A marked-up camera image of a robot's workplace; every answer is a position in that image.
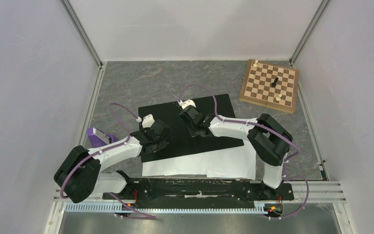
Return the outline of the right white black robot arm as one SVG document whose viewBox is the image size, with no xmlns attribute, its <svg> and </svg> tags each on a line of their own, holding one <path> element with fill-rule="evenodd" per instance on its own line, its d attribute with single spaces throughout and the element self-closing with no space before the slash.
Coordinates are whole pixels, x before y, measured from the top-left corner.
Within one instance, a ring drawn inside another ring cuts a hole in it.
<svg viewBox="0 0 374 234">
<path fill-rule="evenodd" d="M 204 115 L 189 105 L 179 114 L 192 137 L 230 137 L 249 142 L 264 162 L 262 194 L 274 199 L 281 193 L 283 165 L 291 147 L 298 152 L 293 137 L 272 116 L 239 119 L 216 114 Z"/>
</svg>

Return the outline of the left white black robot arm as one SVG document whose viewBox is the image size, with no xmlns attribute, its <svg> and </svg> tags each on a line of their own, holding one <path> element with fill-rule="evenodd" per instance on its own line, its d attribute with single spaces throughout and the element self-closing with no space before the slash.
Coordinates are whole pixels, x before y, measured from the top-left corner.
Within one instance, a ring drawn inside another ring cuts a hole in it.
<svg viewBox="0 0 374 234">
<path fill-rule="evenodd" d="M 155 153 L 169 144 L 170 127 L 154 120 L 126 139 L 97 148 L 78 145 L 71 149 L 54 175 L 60 197 L 80 203 L 92 194 L 115 193 L 122 199 L 132 196 L 133 185 L 121 173 L 104 170 L 121 161 Z"/>
</svg>

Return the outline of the black blue file folder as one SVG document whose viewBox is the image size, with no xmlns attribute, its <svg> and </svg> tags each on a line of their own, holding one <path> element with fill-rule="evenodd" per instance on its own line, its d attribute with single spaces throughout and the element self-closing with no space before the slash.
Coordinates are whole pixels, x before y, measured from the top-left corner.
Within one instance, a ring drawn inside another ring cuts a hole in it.
<svg viewBox="0 0 374 234">
<path fill-rule="evenodd" d="M 155 120 L 169 126 L 167 147 L 142 154 L 143 163 L 244 146 L 241 139 L 215 137 L 210 132 L 210 122 L 217 119 L 212 96 L 194 98 L 193 101 L 196 105 L 193 115 L 184 114 L 177 101 L 138 108 L 142 117 L 152 114 Z"/>
</svg>

